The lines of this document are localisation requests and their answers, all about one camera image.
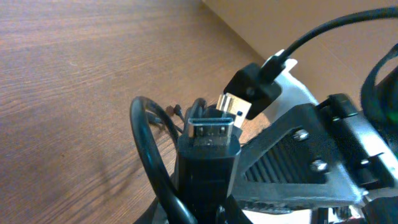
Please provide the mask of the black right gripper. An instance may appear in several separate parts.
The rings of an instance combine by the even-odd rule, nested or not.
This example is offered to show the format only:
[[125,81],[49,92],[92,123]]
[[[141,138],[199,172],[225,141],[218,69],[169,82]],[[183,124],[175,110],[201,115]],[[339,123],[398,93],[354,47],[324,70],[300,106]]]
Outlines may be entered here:
[[365,222],[397,223],[397,128],[368,120],[342,93],[317,109],[295,106],[243,145],[235,200],[286,212],[354,205],[365,190]]

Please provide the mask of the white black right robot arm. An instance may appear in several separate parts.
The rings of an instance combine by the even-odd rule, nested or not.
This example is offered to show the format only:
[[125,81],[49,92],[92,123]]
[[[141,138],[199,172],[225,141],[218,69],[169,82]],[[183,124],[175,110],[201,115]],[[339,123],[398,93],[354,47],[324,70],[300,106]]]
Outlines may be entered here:
[[326,223],[328,209],[349,223],[397,222],[397,71],[381,82],[390,50],[361,88],[361,109],[342,93],[318,103],[291,74],[277,82],[282,95],[265,110],[271,125],[248,141],[238,165],[233,196],[224,209],[230,223],[248,223],[245,211],[283,215],[312,211]]

